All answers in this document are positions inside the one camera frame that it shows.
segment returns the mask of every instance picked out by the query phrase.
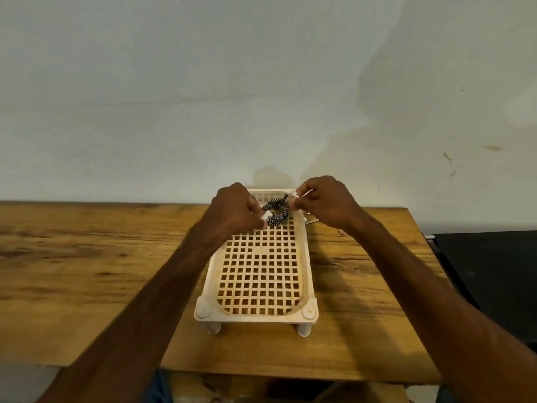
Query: hand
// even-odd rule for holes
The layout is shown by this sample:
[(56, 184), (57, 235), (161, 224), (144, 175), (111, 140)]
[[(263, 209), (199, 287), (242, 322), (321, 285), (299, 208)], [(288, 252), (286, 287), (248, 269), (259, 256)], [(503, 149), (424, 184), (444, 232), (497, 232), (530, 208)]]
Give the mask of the hand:
[(310, 178), (297, 188), (301, 198), (292, 198), (289, 202), (292, 210), (305, 210), (328, 226), (347, 230), (360, 220), (365, 211), (356, 203), (347, 187), (334, 177)]
[(264, 229), (263, 210), (240, 183), (220, 188), (200, 223), (216, 231), (225, 241), (228, 237), (254, 229)]

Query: forearm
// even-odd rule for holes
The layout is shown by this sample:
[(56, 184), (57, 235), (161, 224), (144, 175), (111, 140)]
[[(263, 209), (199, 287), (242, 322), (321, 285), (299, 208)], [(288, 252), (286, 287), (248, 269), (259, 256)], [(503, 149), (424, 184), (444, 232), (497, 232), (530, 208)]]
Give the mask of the forearm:
[(89, 348), (54, 380), (44, 402), (140, 401), (218, 239), (196, 226)]
[(371, 256), (447, 384), (461, 401), (529, 401), (535, 354), (474, 309), (369, 215), (351, 234)]

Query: grid tray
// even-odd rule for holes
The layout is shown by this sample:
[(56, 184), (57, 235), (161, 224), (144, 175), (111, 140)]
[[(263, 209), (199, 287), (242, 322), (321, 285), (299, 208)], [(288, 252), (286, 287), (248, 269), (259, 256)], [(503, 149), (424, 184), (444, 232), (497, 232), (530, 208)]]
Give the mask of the grid tray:
[[(251, 189), (260, 205), (293, 189)], [(234, 235), (211, 257), (194, 317), (211, 333), (222, 322), (299, 324), (307, 336), (319, 313), (302, 211), (279, 226)]]

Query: person's right hand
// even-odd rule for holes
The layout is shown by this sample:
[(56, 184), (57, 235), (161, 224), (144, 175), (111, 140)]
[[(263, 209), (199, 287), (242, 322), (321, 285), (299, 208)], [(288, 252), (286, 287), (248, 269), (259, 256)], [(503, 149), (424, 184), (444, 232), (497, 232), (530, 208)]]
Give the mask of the person's right hand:
[(296, 189), (301, 198), (291, 198), (292, 210), (305, 210), (328, 226), (347, 230), (365, 211), (356, 203), (347, 187), (334, 177), (310, 178)]

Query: wooden table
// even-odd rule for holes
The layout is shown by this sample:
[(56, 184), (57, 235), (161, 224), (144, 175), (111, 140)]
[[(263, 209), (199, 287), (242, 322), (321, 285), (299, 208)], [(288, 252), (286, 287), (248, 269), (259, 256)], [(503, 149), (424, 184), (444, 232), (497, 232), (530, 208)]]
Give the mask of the wooden table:
[[(69, 365), (166, 261), (205, 205), (0, 203), (0, 359)], [(368, 211), (434, 271), (405, 209)], [(162, 365), (175, 370), (438, 383), (440, 375), (366, 252), (323, 223), (308, 226), (319, 321), (230, 324), (193, 318), (201, 278)]]

